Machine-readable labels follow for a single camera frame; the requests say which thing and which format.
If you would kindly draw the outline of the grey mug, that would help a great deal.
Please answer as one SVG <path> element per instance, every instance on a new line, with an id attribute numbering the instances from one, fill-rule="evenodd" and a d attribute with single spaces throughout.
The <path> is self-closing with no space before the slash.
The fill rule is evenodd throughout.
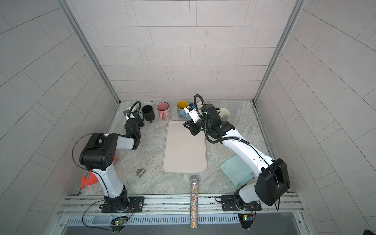
<path id="1" fill-rule="evenodd" d="M 221 121 L 227 121 L 230 112 L 226 108 L 220 108 L 218 115 L 220 116 Z"/>

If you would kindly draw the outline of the black mug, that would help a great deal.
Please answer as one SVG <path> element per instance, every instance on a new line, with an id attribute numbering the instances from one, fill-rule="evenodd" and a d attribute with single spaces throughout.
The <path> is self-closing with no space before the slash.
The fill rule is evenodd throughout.
<path id="1" fill-rule="evenodd" d="M 143 117 L 146 121 L 152 123 L 155 119 L 155 113 L 153 107 L 151 105 L 145 105 L 142 107 L 141 112 L 143 113 Z"/>

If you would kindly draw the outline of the blue cartoon mug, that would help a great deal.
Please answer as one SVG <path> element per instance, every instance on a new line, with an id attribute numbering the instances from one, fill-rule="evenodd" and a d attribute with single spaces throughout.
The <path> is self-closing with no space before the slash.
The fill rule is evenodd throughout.
<path id="1" fill-rule="evenodd" d="M 183 118 L 183 119 L 190 119 L 189 114 L 186 113 L 185 108 L 188 106 L 188 103 L 185 101 L 180 101 L 177 103 L 177 114 L 178 117 Z"/>

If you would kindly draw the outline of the pink cartoon mug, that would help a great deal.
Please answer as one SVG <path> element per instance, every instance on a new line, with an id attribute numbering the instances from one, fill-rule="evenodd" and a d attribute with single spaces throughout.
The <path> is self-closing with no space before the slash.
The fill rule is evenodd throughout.
<path id="1" fill-rule="evenodd" d="M 160 120 L 170 119 L 170 110 L 169 110 L 169 104 L 168 103 L 160 102 L 157 105 L 157 111 L 158 111 Z"/>

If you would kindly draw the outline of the light green mug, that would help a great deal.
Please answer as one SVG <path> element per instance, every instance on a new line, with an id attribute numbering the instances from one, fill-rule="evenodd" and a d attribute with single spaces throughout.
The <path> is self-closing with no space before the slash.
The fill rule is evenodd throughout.
<path id="1" fill-rule="evenodd" d="M 203 107 L 203 105 L 200 103 L 200 104 L 197 104 L 197 108 L 198 108 L 198 111 L 201 113 L 202 112 L 202 110 L 201 110 L 201 108 Z"/>

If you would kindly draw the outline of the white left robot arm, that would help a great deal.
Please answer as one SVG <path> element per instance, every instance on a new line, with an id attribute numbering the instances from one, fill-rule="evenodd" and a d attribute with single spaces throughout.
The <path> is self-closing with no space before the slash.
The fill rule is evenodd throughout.
<path id="1" fill-rule="evenodd" d="M 141 142 L 139 114 L 133 113 L 125 123 L 126 134 L 90 133 L 79 162 L 93 172 L 104 190 L 102 212 L 123 212 L 129 207 L 125 186 L 120 183 L 114 169 L 117 149 L 135 150 Z"/>

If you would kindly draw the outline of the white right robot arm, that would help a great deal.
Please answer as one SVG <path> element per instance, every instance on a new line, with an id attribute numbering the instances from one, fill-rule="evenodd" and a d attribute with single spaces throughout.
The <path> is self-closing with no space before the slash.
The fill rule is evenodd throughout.
<path id="1" fill-rule="evenodd" d="M 221 143 L 237 154 L 254 172 L 257 181 L 252 185 L 244 185 L 235 193 L 236 206 L 244 210 L 251 203 L 261 201 L 267 206 L 279 202 L 280 197 L 290 188 L 286 163 L 263 154 L 251 145 L 228 121 L 222 121 L 212 104 L 197 108 L 193 103 L 184 111 L 191 120 L 184 123 L 192 135 L 204 132 L 206 139 L 212 143 Z"/>

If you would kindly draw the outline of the beige plastic tray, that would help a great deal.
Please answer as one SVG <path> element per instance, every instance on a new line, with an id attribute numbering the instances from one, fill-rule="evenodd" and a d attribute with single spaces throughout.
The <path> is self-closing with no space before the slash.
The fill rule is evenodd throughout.
<path id="1" fill-rule="evenodd" d="M 184 121 L 167 125 L 163 167 L 165 173 L 202 173 L 207 170 L 206 139 L 203 132 L 192 135 Z"/>

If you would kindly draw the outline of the teal cloth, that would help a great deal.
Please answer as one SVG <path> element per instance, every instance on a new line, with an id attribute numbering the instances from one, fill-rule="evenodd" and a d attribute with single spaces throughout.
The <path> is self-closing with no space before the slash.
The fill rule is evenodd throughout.
<path id="1" fill-rule="evenodd" d="M 220 168 L 236 187 L 253 179 L 252 169 L 238 155 L 226 160 L 220 165 Z"/>

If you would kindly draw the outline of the left circuit board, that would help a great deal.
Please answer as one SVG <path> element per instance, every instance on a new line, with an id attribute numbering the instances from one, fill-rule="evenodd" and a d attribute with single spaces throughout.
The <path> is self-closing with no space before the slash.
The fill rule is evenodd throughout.
<path id="1" fill-rule="evenodd" d="M 127 223 L 128 219 L 129 219 L 129 216 L 116 217 L 116 218 L 112 219 L 110 224 L 113 225 L 113 226 L 123 226 Z"/>

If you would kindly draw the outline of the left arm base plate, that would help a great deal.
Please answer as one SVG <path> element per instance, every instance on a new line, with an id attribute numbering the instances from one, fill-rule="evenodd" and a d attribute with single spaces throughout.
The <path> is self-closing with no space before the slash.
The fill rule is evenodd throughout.
<path id="1" fill-rule="evenodd" d="M 125 212 L 141 212 L 143 209 L 145 198 L 142 196 L 132 196 L 128 198 L 104 197 L 104 204 L 100 205 L 102 213 L 125 213 Z"/>

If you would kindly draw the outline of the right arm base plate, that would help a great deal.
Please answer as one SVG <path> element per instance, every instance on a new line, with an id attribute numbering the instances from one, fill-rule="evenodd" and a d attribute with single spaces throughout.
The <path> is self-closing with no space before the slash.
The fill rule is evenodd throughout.
<path id="1" fill-rule="evenodd" d="M 259 201 L 253 201 L 249 204 L 238 205 L 233 195 L 222 195 L 215 198 L 216 202 L 221 204 L 224 212 L 240 212 L 240 211 L 261 211 L 262 207 Z"/>

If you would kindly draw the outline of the aluminium corner post left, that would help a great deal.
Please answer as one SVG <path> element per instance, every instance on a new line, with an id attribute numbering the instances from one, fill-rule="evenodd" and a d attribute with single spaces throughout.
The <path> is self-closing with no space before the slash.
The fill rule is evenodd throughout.
<path id="1" fill-rule="evenodd" d="M 107 75 L 105 74 L 105 71 L 103 70 L 101 64 L 99 63 L 98 58 L 96 57 L 93 48 L 89 45 L 89 42 L 87 38 L 85 37 L 82 29 L 80 28 L 77 20 L 75 19 L 72 11 L 70 10 L 68 4 L 66 1 L 63 0 L 57 0 L 57 4 L 59 5 L 60 9 L 62 10 L 64 16 L 66 17 L 69 25 L 71 26 L 73 32 L 75 33 L 79 43 L 85 50 L 88 58 L 90 59 L 91 63 L 93 64 L 94 68 L 98 72 L 99 76 L 102 78 L 108 89 L 110 90 L 112 96 L 114 97 L 117 104 L 120 104 L 121 101 L 119 97 L 117 96 L 117 93 L 114 89 L 114 87 L 111 85 Z"/>

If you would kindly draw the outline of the aluminium corner post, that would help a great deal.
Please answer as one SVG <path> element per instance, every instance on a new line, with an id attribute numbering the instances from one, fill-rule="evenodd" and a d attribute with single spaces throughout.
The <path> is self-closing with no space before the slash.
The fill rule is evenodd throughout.
<path id="1" fill-rule="evenodd" d="M 266 86 L 266 83 L 267 83 L 269 77 L 271 76 L 271 73 L 272 73 L 272 71 L 273 71 L 273 69 L 274 69 L 274 67 L 275 67 L 275 65 L 278 61 L 278 58 L 281 55 L 283 48 L 284 48 L 292 30 L 293 30 L 293 27 L 294 27 L 299 15 L 300 15 L 300 12 L 303 9 L 304 3 L 305 3 L 304 0 L 297 0 L 295 5 L 294 5 L 292 13 L 291 13 L 291 15 L 290 15 L 290 17 L 287 21 L 287 24 L 286 24 L 284 31 L 283 31 L 283 34 L 282 34 L 282 36 L 281 36 L 281 38 L 280 38 L 280 40 L 277 44 L 275 52 L 274 52 L 274 54 L 271 58 L 271 61 L 268 65 L 267 70 L 264 74 L 264 77 L 261 81 L 260 87 L 257 90 L 257 93 L 256 93 L 255 98 L 253 100 L 254 103 L 257 103 L 258 100 L 260 99 L 261 94 L 262 94 L 262 92 L 263 92 L 263 90 Z"/>
<path id="2" fill-rule="evenodd" d="M 60 9 L 62 10 L 64 16 L 66 17 L 69 25 L 71 26 L 73 32 L 75 33 L 79 43 L 85 50 L 88 58 L 90 59 L 91 63 L 93 64 L 94 68 L 98 72 L 99 76 L 102 78 L 108 89 L 110 90 L 112 96 L 114 97 L 117 104 L 120 104 L 121 101 L 119 97 L 117 96 L 117 93 L 114 89 L 114 87 L 111 85 L 107 75 L 105 74 L 105 71 L 103 70 L 101 64 L 99 63 L 98 58 L 96 57 L 93 48 L 89 45 L 89 42 L 87 38 L 85 37 L 82 29 L 80 28 L 77 20 L 75 19 L 72 11 L 70 10 L 68 4 L 66 1 L 63 0 L 57 0 L 57 4 L 59 5 Z"/>

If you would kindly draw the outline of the aluminium corner post right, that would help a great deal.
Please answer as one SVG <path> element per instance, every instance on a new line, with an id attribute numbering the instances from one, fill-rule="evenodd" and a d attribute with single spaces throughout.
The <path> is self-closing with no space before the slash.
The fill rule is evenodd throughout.
<path id="1" fill-rule="evenodd" d="M 286 24 L 284 31 L 283 31 L 283 34 L 282 34 L 282 36 L 281 36 L 281 38 L 280 38 L 280 40 L 277 44 L 275 52 L 274 52 L 274 54 L 271 58 L 271 61 L 268 65 L 267 70 L 264 74 L 264 77 L 261 81 L 260 87 L 257 90 L 257 93 L 256 93 L 255 98 L 253 100 L 254 103 L 257 103 L 258 100 L 260 99 L 261 94 L 262 94 L 262 92 L 263 92 L 263 90 L 266 86 L 266 83 L 267 83 L 269 77 L 271 76 L 271 73 L 272 73 L 272 71 L 273 71 L 273 69 L 274 69 L 274 67 L 275 67 L 275 65 L 278 61 L 278 58 L 281 55 L 283 48 L 284 48 L 292 30 L 293 30 L 293 27 L 294 27 L 299 15 L 300 15 L 300 12 L 303 9 L 304 3 L 305 3 L 304 0 L 297 0 L 295 5 L 294 5 L 292 13 L 291 13 L 291 15 L 290 15 L 290 17 L 287 21 L 287 24 Z"/>

